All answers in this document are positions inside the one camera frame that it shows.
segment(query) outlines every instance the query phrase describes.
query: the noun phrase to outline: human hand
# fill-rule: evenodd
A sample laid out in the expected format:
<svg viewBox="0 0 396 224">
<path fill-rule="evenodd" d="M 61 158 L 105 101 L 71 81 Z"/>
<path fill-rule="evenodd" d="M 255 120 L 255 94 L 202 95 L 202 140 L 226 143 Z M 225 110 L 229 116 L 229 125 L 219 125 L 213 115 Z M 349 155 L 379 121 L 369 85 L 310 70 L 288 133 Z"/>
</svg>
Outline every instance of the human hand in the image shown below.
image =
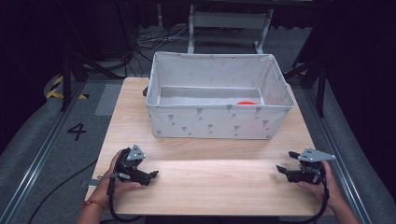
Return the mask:
<svg viewBox="0 0 396 224">
<path fill-rule="evenodd" d="M 101 203 L 108 203 L 108 196 L 107 196 L 107 188 L 108 188 L 108 183 L 110 181 L 110 175 L 114 171 L 114 167 L 116 165 L 117 159 L 119 158 L 119 155 L 121 153 L 121 150 L 114 156 L 113 160 L 110 163 L 110 167 L 108 170 L 105 172 L 103 175 L 101 181 L 99 182 L 98 186 L 96 189 L 93 191 L 90 200 L 94 201 L 99 201 Z M 122 182 L 120 181 L 119 178 L 116 178 L 116 185 L 115 185 L 115 191 L 114 191 L 114 198 L 117 199 L 118 195 L 120 195 L 122 192 L 128 189 L 139 189 L 141 187 L 140 183 L 137 182 Z"/>
<path fill-rule="evenodd" d="M 327 188 L 329 189 L 330 194 L 330 199 L 327 202 L 327 205 L 329 205 L 329 207 L 333 209 L 339 203 L 342 203 L 344 201 L 344 198 L 342 197 L 341 190 L 339 189 L 337 182 L 335 181 L 335 177 L 332 173 L 332 168 L 330 167 L 330 164 L 326 161 L 323 161 L 322 164 L 324 170 L 326 171 Z M 300 181 L 298 183 L 298 186 L 311 191 L 317 196 L 317 198 L 323 200 L 324 186 L 322 184 L 313 185 L 308 184 L 304 181 Z"/>
</svg>

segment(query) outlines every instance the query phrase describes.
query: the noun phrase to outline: person's arm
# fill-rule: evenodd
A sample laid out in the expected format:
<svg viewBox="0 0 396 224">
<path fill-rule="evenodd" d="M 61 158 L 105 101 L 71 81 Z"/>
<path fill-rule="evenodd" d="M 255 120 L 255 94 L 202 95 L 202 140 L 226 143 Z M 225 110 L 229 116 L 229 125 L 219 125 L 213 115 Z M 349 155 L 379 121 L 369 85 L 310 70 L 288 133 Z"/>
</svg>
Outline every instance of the person's arm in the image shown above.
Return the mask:
<svg viewBox="0 0 396 224">
<path fill-rule="evenodd" d="M 114 166 L 120 152 L 113 158 L 110 164 L 110 168 L 105 172 L 103 178 L 99 182 L 96 189 L 93 191 L 91 197 L 87 201 L 97 202 L 86 204 L 78 217 L 76 224 L 98 224 L 101 220 L 101 215 L 104 212 L 104 206 L 108 205 L 107 187 L 110 181 L 109 177 L 113 173 Z M 117 198 L 121 192 L 128 189 L 139 189 L 140 184 L 136 182 L 121 182 L 116 178 L 116 187 L 114 197 Z"/>
<path fill-rule="evenodd" d="M 329 189 L 330 194 L 330 199 L 327 202 L 327 205 L 332 209 L 332 212 L 334 213 L 337 222 L 339 224 L 360 223 L 352 208 L 349 206 L 349 204 L 341 194 L 341 190 L 339 189 L 337 182 L 335 181 L 335 177 L 332 173 L 330 164 L 326 161 L 323 161 L 322 163 L 326 171 L 327 188 Z M 319 199 L 323 200 L 323 185 L 311 185 L 305 182 L 299 182 L 298 185 L 303 189 L 307 189 L 313 192 Z"/>
</svg>

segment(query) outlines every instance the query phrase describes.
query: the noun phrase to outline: white fabric storage bin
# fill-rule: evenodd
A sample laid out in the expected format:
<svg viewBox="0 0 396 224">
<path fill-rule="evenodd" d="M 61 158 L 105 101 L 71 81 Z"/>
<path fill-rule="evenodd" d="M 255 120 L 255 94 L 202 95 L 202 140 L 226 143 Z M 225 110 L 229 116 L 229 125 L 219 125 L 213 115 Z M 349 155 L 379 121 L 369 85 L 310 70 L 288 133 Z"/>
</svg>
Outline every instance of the white fabric storage bin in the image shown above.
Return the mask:
<svg viewBox="0 0 396 224">
<path fill-rule="evenodd" d="M 295 100 L 271 54 L 157 52 L 147 106 L 158 137 L 271 139 Z"/>
</svg>

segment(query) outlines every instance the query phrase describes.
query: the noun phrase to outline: wooden table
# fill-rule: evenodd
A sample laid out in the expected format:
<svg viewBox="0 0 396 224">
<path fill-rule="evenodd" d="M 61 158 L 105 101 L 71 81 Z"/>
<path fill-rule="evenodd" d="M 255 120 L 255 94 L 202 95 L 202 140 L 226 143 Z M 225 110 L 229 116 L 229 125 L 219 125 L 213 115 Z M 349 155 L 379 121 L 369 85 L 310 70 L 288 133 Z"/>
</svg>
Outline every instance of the wooden table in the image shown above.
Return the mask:
<svg viewBox="0 0 396 224">
<path fill-rule="evenodd" d="M 289 183 L 276 165 L 298 169 L 289 151 L 313 147 L 300 108 L 295 106 L 271 140 L 160 138 L 151 132 L 147 78 L 124 80 L 93 179 L 114 155 L 134 144 L 146 158 L 139 170 L 159 170 L 148 187 L 123 193 L 118 214 L 313 216 L 321 201 Z M 87 198 L 94 187 L 89 187 Z"/>
</svg>

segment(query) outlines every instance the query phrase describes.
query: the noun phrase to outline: bracelet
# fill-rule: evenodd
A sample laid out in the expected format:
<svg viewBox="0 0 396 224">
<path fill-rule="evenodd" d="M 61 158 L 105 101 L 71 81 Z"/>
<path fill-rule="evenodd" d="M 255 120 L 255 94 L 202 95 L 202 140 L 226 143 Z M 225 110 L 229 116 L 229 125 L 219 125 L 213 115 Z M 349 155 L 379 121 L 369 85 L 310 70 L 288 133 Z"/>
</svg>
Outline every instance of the bracelet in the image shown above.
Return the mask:
<svg viewBox="0 0 396 224">
<path fill-rule="evenodd" d="M 100 204 L 100 205 L 102 206 L 102 209 L 104 209 L 104 210 L 105 210 L 105 208 L 106 208 L 106 204 L 105 204 L 105 203 L 102 203 L 102 202 L 99 202 L 99 201 L 96 201 L 96 200 L 87 200 L 87 201 L 84 201 L 84 203 L 81 204 L 81 208 L 83 208 L 83 207 L 85 207 L 87 204 L 91 204 L 91 203 Z"/>
</svg>

